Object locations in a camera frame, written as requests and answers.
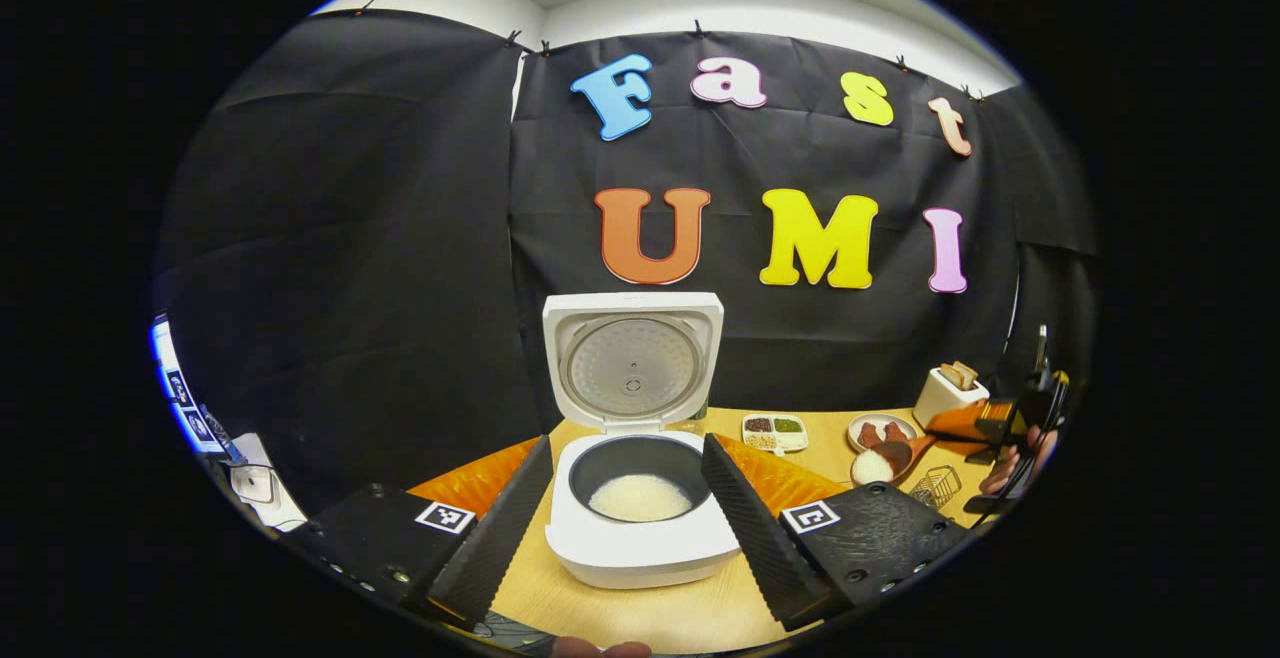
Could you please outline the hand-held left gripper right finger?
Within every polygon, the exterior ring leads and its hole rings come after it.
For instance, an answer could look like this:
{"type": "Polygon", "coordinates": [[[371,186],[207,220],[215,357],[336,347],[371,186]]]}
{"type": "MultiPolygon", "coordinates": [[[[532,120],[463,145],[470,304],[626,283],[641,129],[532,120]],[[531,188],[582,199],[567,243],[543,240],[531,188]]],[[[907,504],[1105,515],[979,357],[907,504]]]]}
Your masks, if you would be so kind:
{"type": "Polygon", "coordinates": [[[787,631],[867,614],[973,540],[890,483],[846,488],[718,433],[704,438],[701,476],[787,631]]]}

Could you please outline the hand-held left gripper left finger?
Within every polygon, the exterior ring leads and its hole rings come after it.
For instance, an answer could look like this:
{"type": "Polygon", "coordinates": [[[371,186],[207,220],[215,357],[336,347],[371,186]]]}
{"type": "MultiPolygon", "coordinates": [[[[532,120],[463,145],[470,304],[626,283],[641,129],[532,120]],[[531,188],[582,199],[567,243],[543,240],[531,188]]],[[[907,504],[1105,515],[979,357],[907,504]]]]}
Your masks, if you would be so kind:
{"type": "Polygon", "coordinates": [[[468,631],[486,618],[552,476],[540,435],[411,492],[369,484],[283,542],[383,603],[468,631]]]}

